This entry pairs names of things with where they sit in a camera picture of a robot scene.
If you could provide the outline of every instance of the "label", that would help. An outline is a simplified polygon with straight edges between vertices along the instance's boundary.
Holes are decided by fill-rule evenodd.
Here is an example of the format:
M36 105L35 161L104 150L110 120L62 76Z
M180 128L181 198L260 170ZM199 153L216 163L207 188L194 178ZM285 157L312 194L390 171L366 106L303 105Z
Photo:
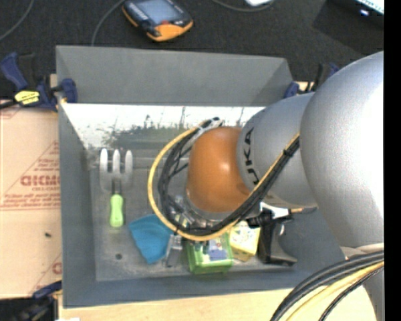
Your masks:
M33 104L39 102L40 93L33 90L22 90L15 95L15 100L23 105Z

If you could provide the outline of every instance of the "small box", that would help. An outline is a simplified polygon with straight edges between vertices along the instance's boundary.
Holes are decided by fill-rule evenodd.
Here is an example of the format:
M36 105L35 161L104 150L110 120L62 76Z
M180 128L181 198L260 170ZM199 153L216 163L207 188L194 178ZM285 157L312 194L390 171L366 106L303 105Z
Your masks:
M233 253L229 234L209 240L207 243L186 242L190 272L194 274L225 273L233 265Z
M230 231L230 245L233 257L248 261L257 253L260 227L250 228L246 221L240 221Z

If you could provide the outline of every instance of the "yellow-black cable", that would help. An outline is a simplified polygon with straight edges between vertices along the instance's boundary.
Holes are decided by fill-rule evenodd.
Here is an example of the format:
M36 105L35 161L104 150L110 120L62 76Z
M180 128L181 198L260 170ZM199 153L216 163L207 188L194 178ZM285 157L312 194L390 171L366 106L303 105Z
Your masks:
M300 317L302 313L312 310L313 308L317 307L319 303L321 303L324 299L328 298L332 294L336 293L337 291L350 286L351 284L356 283L358 280L362 279L370 272L373 272L381 267L384 266L384 261L379 263L370 265L363 269L360 269L354 272L351 275L348 275L335 283L331 284L330 286L325 287L324 289L317 292L312 297L306 299L304 303L297 307L289 316L285 319L285 321L296 321L297 317Z
M238 219L230 222L228 225L224 226L222 229L219 231L213 232L208 235L193 235L184 232L183 230L179 229L177 226L172 224L160 211L158 208L158 205L156 204L156 201L154 200L154 193L153 193L153 180L154 180L154 174L157 170L157 167L164 157L164 155L180 140L184 139L185 137L189 136L190 134L196 132L198 130L198 126L191 128L190 130L187 130L181 134L179 134L177 137L172 139L168 144L164 146L164 148L158 153L158 156L154 159L154 162L150 168L150 172L148 175L148 180L147 180L147 195L148 195L148 201L150 203L150 206L152 207L154 213L156 216L165 224L169 229L171 229L173 232L181 235L185 239L193 240L193 241L207 241L214 239L216 237L219 237L220 235L226 233L227 231L230 231L231 227L236 225L236 223L239 222ZM255 186L255 188L250 192L248 198L259 188L261 187L262 183L264 180L268 177L269 173L275 168L276 164L280 161L280 159L285 155L285 151L299 138L299 133L297 133L289 142L289 144L285 147L285 150L282 151L282 153L276 158L275 162L269 167L269 170L263 175L259 183Z

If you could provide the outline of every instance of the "gray tray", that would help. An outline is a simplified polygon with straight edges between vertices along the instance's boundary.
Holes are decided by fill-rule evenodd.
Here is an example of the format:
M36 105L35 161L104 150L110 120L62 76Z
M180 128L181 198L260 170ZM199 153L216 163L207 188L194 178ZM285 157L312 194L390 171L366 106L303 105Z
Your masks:
M165 267L162 262L148 265L128 228L112 229L108 225L110 194L100 188L98 159L102 147L133 152L133 183L123 192L126 223L151 214L146 190L148 171L158 151L170 140L170 134L181 132L175 124L182 118L179 113L171 112L170 119L161 119L161 127L153 122L145 123L145 117L134 120L136 112L141 111L140 115L144 116L143 110L159 107L65 104L60 109L65 307L290 288L310 273L343 259L321 214L315 212L297 216L281 237L285 251L298 259L293 267L265 265L254 257L245 263L235 261L225 275L196 276L188 271L185 253L173 268ZM190 108L162 108L179 108L188 115L194 114ZM237 120L243 124L258 108L204 107L201 110L208 117L221 114L227 124L235 119L230 116L243 114L243 119ZM193 120L188 116L183 119L184 127L191 126ZM184 191L184 173L173 187L177 193Z

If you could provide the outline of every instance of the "black carpet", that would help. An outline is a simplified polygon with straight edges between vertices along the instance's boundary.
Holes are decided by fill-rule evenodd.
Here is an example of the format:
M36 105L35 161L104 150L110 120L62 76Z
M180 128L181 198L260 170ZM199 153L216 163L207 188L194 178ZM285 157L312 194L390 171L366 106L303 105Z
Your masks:
M15 25L31 0L0 0L0 35ZM34 52L37 74L55 70L55 46L90 45L101 17L119 0L35 0L21 25L0 41L0 61L8 53ZM225 9L209 0L177 0L194 19L182 37L154 43L135 30L120 10L98 32L96 45L255 54L286 58L295 80L313 80L319 64L343 67L383 50L383 29L326 0L276 0L256 13ZM243 0L220 0L246 7ZM0 71L0 97L13 95ZM7 320L30 301L0 302Z

